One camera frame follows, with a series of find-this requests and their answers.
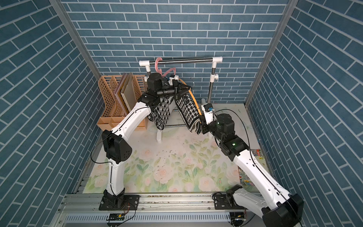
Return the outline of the black white houndstooth scarf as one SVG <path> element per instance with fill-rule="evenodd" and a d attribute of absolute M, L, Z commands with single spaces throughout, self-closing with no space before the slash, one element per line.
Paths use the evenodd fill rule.
<path fill-rule="evenodd" d="M 199 109 L 190 93 L 184 95 L 179 100 L 176 100 L 175 103 L 188 130 L 200 134 L 202 127 Z"/>

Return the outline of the yellow wooden hanger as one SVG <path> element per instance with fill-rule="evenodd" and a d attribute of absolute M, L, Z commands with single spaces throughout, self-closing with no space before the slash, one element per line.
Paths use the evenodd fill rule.
<path fill-rule="evenodd" d="M 187 85 L 181 78 L 179 78 L 179 81 L 182 82 L 184 85 Z M 196 101 L 196 98 L 192 93 L 192 89 L 189 89 L 189 94 L 191 95 L 191 97 L 193 99 L 193 102 L 194 102 L 195 106 L 197 107 L 197 111 L 198 111 L 199 115 L 202 115 L 201 110 L 199 108 L 199 105 L 198 105 L 198 103 Z"/>

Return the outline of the black white smiley scarf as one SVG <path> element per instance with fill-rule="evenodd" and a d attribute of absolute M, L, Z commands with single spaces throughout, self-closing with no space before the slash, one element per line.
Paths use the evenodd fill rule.
<path fill-rule="evenodd" d="M 170 105 L 173 103 L 174 99 L 172 97 L 165 97 L 161 98 L 160 101 L 160 104 L 152 110 L 147 118 L 151 122 L 154 122 L 156 128 L 162 131 L 170 118 Z"/>

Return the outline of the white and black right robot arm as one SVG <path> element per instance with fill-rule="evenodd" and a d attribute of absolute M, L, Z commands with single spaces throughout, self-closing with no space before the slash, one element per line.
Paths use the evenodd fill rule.
<path fill-rule="evenodd" d="M 201 117 L 203 132 L 210 132 L 223 154 L 239 166 L 252 180 L 261 196 L 235 185 L 226 192 L 231 207 L 244 207 L 262 218 L 267 227 L 301 226 L 304 201 L 299 194 L 291 194 L 279 184 L 257 161 L 249 146 L 236 135 L 234 121 L 227 113 L 217 116 L 212 111 Z"/>

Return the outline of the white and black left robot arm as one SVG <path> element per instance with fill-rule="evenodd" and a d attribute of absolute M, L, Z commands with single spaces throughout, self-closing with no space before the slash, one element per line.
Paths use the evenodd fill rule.
<path fill-rule="evenodd" d="M 121 208 L 124 204 L 125 163 L 132 154 L 128 140 L 137 126 L 161 105 L 162 98 L 172 97 L 176 101 L 190 90 L 191 87 L 180 82 L 176 76 L 166 79 L 159 73 L 152 73 L 147 78 L 147 90 L 129 114 L 110 131 L 103 131 L 103 147 L 109 164 L 108 185 L 104 191 L 103 203 L 108 202 L 116 208 Z"/>

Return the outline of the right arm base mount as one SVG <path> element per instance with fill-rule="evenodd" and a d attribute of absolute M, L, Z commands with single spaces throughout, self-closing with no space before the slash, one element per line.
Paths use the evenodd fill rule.
<path fill-rule="evenodd" d="M 243 206 L 239 206 L 233 200 L 231 194 L 215 192 L 212 194 L 215 210 L 245 210 Z"/>

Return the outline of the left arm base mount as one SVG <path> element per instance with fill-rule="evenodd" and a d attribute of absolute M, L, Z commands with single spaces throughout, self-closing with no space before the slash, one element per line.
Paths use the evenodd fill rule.
<path fill-rule="evenodd" d="M 136 211 L 139 205 L 140 196 L 127 194 L 114 196 L 104 195 L 99 205 L 100 211 Z"/>

